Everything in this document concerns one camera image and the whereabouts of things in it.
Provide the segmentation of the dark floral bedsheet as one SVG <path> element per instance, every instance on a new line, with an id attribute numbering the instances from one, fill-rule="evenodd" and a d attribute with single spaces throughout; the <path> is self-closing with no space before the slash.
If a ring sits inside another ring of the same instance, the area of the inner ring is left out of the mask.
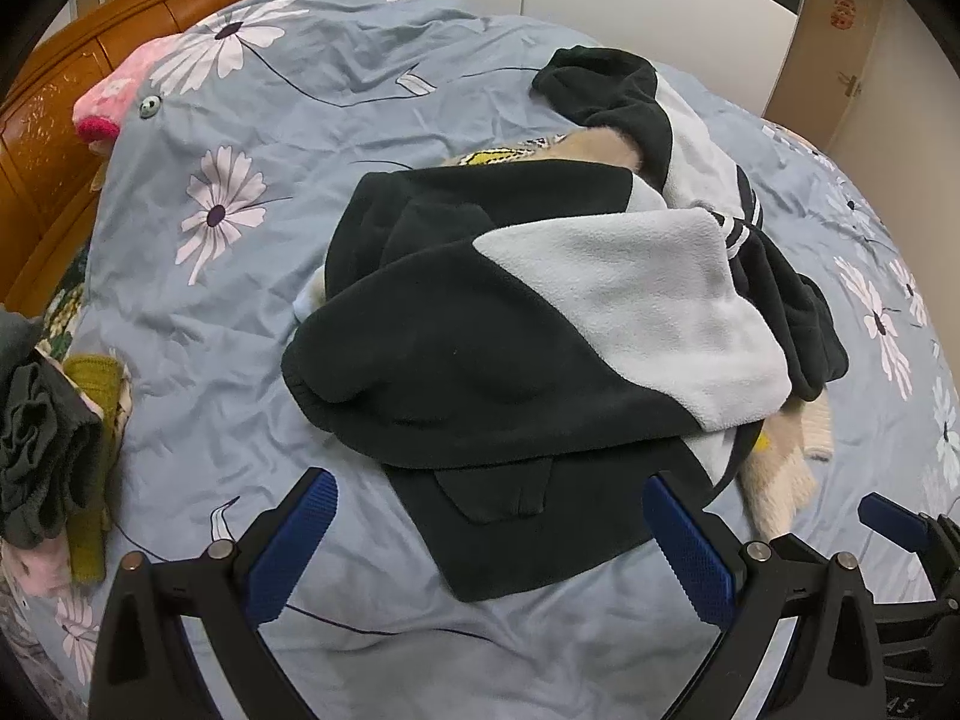
<path id="1" fill-rule="evenodd" d="M 44 310 L 43 333 L 37 348 L 57 362 L 67 357 L 80 320 L 88 255 L 89 244 L 85 242 L 76 252 L 65 275 L 60 278 L 53 298 Z"/>

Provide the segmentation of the blue floral duvet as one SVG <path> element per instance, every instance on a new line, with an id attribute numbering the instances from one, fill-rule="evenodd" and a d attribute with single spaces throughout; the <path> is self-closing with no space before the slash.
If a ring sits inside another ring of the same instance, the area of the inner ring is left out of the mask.
<path id="1" fill-rule="evenodd" d="M 659 718 L 708 652 L 656 544 L 550 589 L 455 600 L 387 478 L 309 426 L 280 377 L 295 298 L 324 260 L 366 172 L 427 167 L 573 128 L 530 94 L 558 47 L 594 43 L 460 0 L 247 0 L 200 25 L 254 16 L 273 43 L 199 89 L 163 96 L 110 160 L 71 351 L 127 367 L 132 416 L 110 477 L 107 572 L 133 544 L 195 557 L 239 536 L 308 466 L 340 505 L 292 610 L 263 637 L 320 718 Z M 932 598 L 918 559 L 857 522 L 877 491 L 942 514 L 958 497 L 958 398 L 932 325 L 850 179 L 796 137 L 656 60 L 754 184 L 765 231 L 822 288 L 851 367 L 830 385 L 835 456 L 794 528 L 851 551 L 878 601 Z M 213 160 L 254 179 L 256 226 L 200 238 Z"/>

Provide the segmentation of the orange wooden headboard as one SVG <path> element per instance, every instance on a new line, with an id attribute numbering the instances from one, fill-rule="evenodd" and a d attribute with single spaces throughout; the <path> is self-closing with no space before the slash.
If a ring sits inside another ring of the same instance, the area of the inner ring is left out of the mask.
<path id="1" fill-rule="evenodd" d="M 2 304 L 43 312 L 93 231 L 143 64 L 238 0 L 112 0 L 32 51 L 2 101 Z"/>

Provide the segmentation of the brown wooden door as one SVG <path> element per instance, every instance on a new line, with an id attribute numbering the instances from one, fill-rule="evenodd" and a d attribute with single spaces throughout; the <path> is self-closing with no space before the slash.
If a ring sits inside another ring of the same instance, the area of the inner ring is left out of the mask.
<path id="1" fill-rule="evenodd" d="M 827 149 L 861 86 L 883 6 L 804 0 L 766 119 Z"/>

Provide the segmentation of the olive yellow garment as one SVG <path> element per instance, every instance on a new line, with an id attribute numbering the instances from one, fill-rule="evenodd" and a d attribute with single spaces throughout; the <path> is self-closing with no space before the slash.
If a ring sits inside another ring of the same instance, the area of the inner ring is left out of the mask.
<path id="1" fill-rule="evenodd" d="M 93 585 L 106 575 L 107 477 L 119 455 L 130 392 L 125 367 L 112 356 L 71 355 L 65 359 L 64 371 L 101 413 L 99 437 L 85 455 L 85 504 L 67 522 L 71 578 L 80 585 Z"/>

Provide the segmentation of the pink plush pillow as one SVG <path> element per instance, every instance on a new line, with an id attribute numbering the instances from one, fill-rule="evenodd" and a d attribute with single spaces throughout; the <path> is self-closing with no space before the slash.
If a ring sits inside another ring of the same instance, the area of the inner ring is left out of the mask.
<path id="1" fill-rule="evenodd" d="M 137 47 L 116 70 L 76 99 L 71 123 L 83 143 L 114 143 L 137 89 L 151 67 L 171 52 L 181 36 L 155 37 Z"/>

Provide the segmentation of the dark grey folded garment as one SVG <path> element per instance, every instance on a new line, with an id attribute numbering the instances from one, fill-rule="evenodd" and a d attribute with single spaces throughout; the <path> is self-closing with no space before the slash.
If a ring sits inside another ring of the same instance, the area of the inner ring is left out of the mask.
<path id="1" fill-rule="evenodd" d="M 32 550 L 85 504 L 101 417 L 39 349 L 41 324 L 2 312 L 2 538 Z"/>

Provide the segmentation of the black and white fleece jacket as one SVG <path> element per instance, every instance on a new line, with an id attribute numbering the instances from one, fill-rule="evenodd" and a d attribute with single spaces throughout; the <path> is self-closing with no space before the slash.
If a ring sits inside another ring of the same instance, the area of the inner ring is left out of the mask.
<path id="1" fill-rule="evenodd" d="M 359 181 L 281 358 L 464 601 L 640 546 L 652 475 L 715 499 L 766 418 L 848 369 L 747 174 L 651 62 L 562 49 L 532 87 L 558 142 Z"/>

